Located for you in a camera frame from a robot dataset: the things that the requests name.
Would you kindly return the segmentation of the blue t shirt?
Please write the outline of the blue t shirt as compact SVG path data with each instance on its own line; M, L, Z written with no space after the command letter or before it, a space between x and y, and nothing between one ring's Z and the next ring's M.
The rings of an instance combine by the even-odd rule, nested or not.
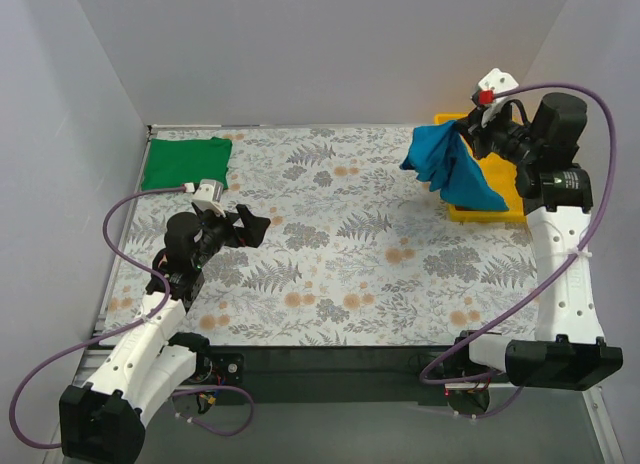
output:
M469 154L452 120L416 127L400 169L414 171L418 181L428 183L429 191L438 191L448 204L473 211L508 210L504 198L489 186Z

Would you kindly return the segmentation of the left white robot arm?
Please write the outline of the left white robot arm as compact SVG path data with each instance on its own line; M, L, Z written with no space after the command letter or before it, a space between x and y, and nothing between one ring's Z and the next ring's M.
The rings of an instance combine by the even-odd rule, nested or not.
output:
M207 405L222 390L236 391L227 362L212 357L208 339L177 328L203 287L211 258L223 247L259 247L270 224L244 205L224 213L214 204L196 204L167 221L139 324L121 335L84 384L68 386L60 398L65 456L133 463L152 417L181 385L194 385Z

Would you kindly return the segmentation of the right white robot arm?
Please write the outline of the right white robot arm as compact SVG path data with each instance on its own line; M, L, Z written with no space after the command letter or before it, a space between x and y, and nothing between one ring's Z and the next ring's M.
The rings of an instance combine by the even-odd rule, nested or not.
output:
M491 153L516 167L533 243L540 292L538 320L530 341L475 333L452 357L454 373L475 381L488 368L516 386L585 391L618 371L623 353L605 342L593 301L589 254L582 239L596 219L588 173L574 161L587 124L587 105L573 95L543 96L533 119L515 122L510 99L476 107L456 123L477 158Z

